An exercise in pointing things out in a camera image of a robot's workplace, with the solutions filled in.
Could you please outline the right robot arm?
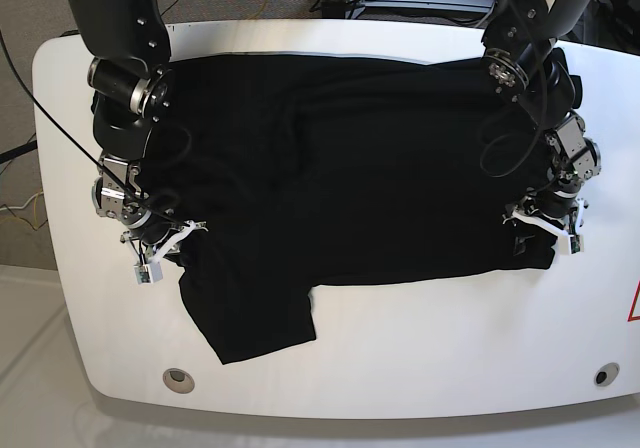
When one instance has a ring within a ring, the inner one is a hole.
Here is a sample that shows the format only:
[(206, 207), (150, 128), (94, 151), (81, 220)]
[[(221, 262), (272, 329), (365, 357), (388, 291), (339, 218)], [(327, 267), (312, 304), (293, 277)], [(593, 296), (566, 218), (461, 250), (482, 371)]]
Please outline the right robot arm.
[(149, 282), (162, 261), (179, 264), (183, 242), (206, 227), (177, 218), (174, 190), (147, 191), (139, 183), (141, 175), (183, 161), (193, 146), (184, 126), (165, 119), (174, 84), (169, 35), (157, 0), (67, 1), (93, 56), (87, 83), (101, 154), (92, 201), (98, 216), (123, 225), (121, 241)]

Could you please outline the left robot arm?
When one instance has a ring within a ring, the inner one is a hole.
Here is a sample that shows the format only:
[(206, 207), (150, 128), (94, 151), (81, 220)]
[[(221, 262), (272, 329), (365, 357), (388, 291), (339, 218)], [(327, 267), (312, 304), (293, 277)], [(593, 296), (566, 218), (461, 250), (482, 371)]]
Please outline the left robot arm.
[(532, 119), (532, 142), (550, 151), (547, 182), (515, 202), (506, 218), (556, 236), (562, 253), (584, 249), (587, 202), (579, 193), (601, 172), (597, 144), (586, 137), (581, 80), (569, 73), (557, 41), (568, 34), (590, 0), (495, 0), (482, 43), (496, 93)]

